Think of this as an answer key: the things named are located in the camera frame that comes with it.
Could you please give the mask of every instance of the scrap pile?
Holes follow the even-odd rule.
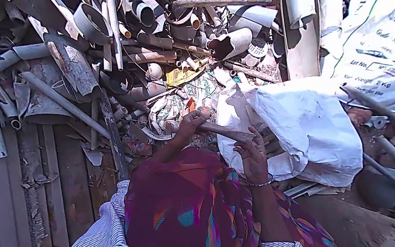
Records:
[[[229,133],[254,126],[278,181],[312,182],[297,193],[344,191],[366,158],[353,125],[395,123],[388,4],[0,0],[0,124],[68,124],[94,165],[111,149],[126,179],[201,110],[217,135],[190,145],[217,142],[240,174]]]

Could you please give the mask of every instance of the finger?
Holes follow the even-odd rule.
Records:
[[[263,141],[263,137],[262,137],[262,135],[260,134],[260,132],[258,132],[254,127],[252,127],[252,126],[249,126],[248,127],[248,130],[251,132],[251,133],[253,133],[253,134],[255,134],[255,137],[253,138],[253,141],[255,142],[255,143],[257,143],[257,145],[259,145],[259,146],[264,146],[265,145],[265,143],[264,143],[264,141]]]
[[[201,112],[198,112],[198,113],[199,113],[200,117],[195,118],[195,119],[193,119],[193,120],[191,121],[191,124],[192,124],[193,126],[195,126],[195,127],[198,127],[198,126],[200,126],[201,124],[205,123],[205,122],[208,120],[208,118],[209,118],[209,116],[206,115],[206,114],[203,114],[203,113],[201,113]]]
[[[247,140],[247,141],[246,141],[246,150],[248,150],[249,153],[250,153],[251,155],[253,155],[253,156],[258,156],[258,155],[260,155],[260,154],[259,154],[259,151],[255,148],[255,145],[254,145],[254,143],[252,143],[251,140]]]
[[[249,158],[251,156],[251,154],[248,151],[245,151],[239,147],[233,148],[233,151],[236,151],[237,153],[239,153],[240,156],[242,157],[242,160]]]

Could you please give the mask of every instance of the wooden stick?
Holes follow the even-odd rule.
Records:
[[[395,122],[395,113],[392,110],[386,108],[385,106],[381,105],[376,100],[370,98],[367,94],[357,90],[356,88],[345,85],[342,86],[341,89],[348,94],[351,98],[356,99],[359,103],[363,104],[364,106],[370,107],[371,109],[375,110],[376,112],[387,115],[392,122]]]
[[[129,179],[129,167],[126,164],[126,159],[124,155],[123,145],[120,140],[120,134],[118,133],[117,124],[115,123],[114,116],[112,114],[112,108],[107,95],[104,91],[101,92],[100,107],[104,116],[104,121],[106,122],[107,129],[111,135],[111,148],[112,156],[114,158],[116,166],[119,169],[119,180],[123,181]]]
[[[205,6],[227,6],[227,5],[262,5],[274,6],[278,1],[275,0],[176,0],[173,8],[192,8]]]
[[[262,80],[266,80],[266,81],[270,81],[270,82],[277,82],[275,81],[275,79],[272,76],[266,75],[265,73],[259,72],[259,71],[255,71],[255,70],[251,70],[251,69],[247,69],[244,68],[242,66],[238,66],[229,62],[224,62],[223,63],[226,67],[233,69],[237,72],[243,72],[249,76],[253,76],[253,77],[257,77],[260,78]]]
[[[208,121],[203,123],[201,126],[199,126],[199,129],[207,132],[213,132],[219,135],[223,135],[225,137],[233,139],[234,141],[238,141],[242,143],[246,143],[247,140],[252,140],[255,137],[255,135],[251,132],[231,130],[224,126],[220,126],[218,124]]]
[[[182,49],[182,50],[192,51],[192,52],[200,53],[200,54],[204,54],[204,55],[211,55],[210,51],[204,50],[204,49],[194,46],[194,45],[188,45],[188,44],[174,42],[172,44],[172,46],[175,48],[178,48],[178,49]]]

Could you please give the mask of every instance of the person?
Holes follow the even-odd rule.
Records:
[[[184,116],[176,135],[118,183],[101,218],[74,247],[318,247],[332,236],[299,205],[271,186],[260,133],[235,143],[247,186],[216,152],[187,147],[208,116]]]

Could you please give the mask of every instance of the wooden plank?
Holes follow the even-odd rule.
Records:
[[[92,165],[86,158],[95,220],[100,218],[100,206],[110,201],[112,195],[117,192],[118,175],[114,172],[115,164],[112,154],[107,152],[103,154],[101,166]]]
[[[42,160],[40,156],[39,139],[36,124],[22,122],[22,129],[19,130],[19,147],[22,160],[26,163],[26,172],[28,184],[35,184],[35,182],[43,178]],[[41,238],[42,247],[52,247],[50,223],[48,220],[47,196],[45,194],[45,187],[40,185],[35,188],[36,193],[30,196],[31,202],[34,204],[37,200],[38,209],[42,217],[42,222],[38,222],[43,226],[45,237]],[[37,231],[41,230],[41,226],[37,226]]]
[[[22,171],[19,160],[18,139],[14,128],[3,128],[3,135],[7,147],[7,169],[10,180],[10,191],[13,199],[14,218],[19,246],[32,247],[27,202],[25,191],[22,187]]]
[[[58,157],[54,143],[52,125],[42,125],[39,135],[42,160],[45,175],[55,180],[45,184],[47,194],[48,214],[50,219],[51,240],[54,247],[69,247],[68,230],[66,226],[65,208],[62,197],[61,179],[59,175]]]
[[[0,158],[0,247],[18,247],[7,159]]]
[[[73,133],[75,131],[66,124],[54,126],[70,244],[73,244],[94,223],[85,154],[80,147],[80,140],[67,136]]]

